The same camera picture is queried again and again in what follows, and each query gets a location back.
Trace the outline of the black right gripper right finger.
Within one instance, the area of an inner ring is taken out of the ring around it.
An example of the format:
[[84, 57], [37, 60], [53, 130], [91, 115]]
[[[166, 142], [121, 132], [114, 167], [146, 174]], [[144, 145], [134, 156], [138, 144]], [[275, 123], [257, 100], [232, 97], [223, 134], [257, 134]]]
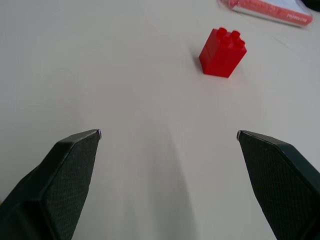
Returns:
[[239, 130], [250, 183], [278, 240], [320, 238], [320, 173], [291, 144]]

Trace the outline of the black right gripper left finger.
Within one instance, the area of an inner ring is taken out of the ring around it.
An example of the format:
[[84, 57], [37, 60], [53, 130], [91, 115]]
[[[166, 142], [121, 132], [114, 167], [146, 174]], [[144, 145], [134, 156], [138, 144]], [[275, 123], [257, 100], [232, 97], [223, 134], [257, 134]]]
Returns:
[[0, 205], [2, 240], [70, 240], [81, 216], [102, 135], [99, 129], [58, 141]]

